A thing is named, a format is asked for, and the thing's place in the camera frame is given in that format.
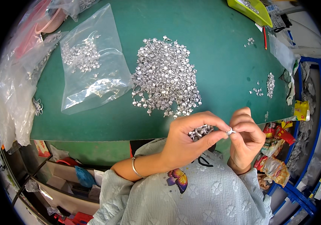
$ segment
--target sleeve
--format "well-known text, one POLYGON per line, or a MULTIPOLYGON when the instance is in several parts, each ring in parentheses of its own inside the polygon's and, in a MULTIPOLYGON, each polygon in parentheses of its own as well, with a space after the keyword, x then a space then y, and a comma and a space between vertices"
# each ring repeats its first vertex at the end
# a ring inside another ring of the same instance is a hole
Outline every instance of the sleeve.
POLYGON ((239 178, 243 181, 256 204, 257 209, 262 216, 262 222, 268 224, 270 218, 273 216, 271 210, 271 197, 267 194, 265 196, 263 195, 258 183, 257 169, 252 168, 247 173, 239 175, 239 178))
POLYGON ((100 191, 100 209, 89 221, 90 225, 116 225, 126 209, 133 182, 119 177, 113 170, 104 172, 100 191))

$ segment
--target yellow plastic basket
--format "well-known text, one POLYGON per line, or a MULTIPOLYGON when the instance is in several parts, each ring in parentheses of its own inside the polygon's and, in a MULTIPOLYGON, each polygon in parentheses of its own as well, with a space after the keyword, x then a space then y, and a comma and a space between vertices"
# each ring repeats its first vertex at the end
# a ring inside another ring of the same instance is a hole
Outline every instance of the yellow plastic basket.
POLYGON ((254 20, 257 24, 261 26, 273 27, 271 18, 266 10, 266 7, 259 0, 248 0, 251 5, 259 11, 256 14, 251 9, 242 4, 242 0, 227 0, 229 7, 241 12, 242 14, 248 16, 250 19, 254 20))

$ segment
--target silver bangle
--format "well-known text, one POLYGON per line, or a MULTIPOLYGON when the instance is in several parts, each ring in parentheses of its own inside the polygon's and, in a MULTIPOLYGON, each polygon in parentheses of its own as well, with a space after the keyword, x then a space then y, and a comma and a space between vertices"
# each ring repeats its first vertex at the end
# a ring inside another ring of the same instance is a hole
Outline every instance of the silver bangle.
POLYGON ((133 167, 133 171, 134 171, 134 173, 136 173, 136 175, 140 176, 141 178, 147 178, 146 176, 140 175, 140 174, 136 171, 136 168, 134 167, 134 161, 136 160, 136 158, 137 158, 138 156, 143 156, 143 154, 138 154, 138 155, 135 155, 134 157, 132 157, 132 167, 133 167))

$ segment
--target blue plastic bag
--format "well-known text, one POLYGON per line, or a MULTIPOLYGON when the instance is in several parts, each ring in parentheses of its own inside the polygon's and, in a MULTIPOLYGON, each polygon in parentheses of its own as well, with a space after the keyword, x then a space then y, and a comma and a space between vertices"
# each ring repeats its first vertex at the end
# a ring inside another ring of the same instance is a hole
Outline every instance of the blue plastic bag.
POLYGON ((75 168, 77 178, 82 186, 91 188, 93 184, 97 185, 93 176, 86 169, 83 169, 79 166, 75 166, 75 168))

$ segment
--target white glove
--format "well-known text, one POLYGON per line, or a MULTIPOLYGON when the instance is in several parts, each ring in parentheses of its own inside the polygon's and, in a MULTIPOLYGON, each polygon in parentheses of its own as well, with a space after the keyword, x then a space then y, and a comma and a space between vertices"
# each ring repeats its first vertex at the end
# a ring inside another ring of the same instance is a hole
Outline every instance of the white glove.
POLYGON ((288 83, 288 88, 290 89, 289 95, 286 99, 287 104, 290 106, 293 103, 293 98, 295 95, 295 87, 294 87, 294 83, 293 82, 289 82, 288 83))

